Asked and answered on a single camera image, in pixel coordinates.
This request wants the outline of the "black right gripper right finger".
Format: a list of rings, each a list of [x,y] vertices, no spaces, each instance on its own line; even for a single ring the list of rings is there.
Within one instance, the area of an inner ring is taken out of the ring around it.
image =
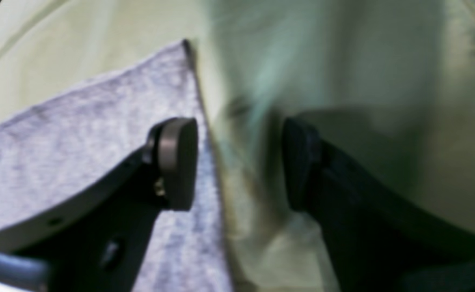
[[[282,127],[288,202],[319,225],[343,292],[475,292],[475,234],[399,197],[298,118]]]

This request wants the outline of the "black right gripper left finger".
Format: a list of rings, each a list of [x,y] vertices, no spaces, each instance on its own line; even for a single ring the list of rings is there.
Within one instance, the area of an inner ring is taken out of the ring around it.
[[[32,292],[130,292],[160,212],[192,207],[198,142],[195,118],[160,122],[93,185],[0,230],[0,284]]]

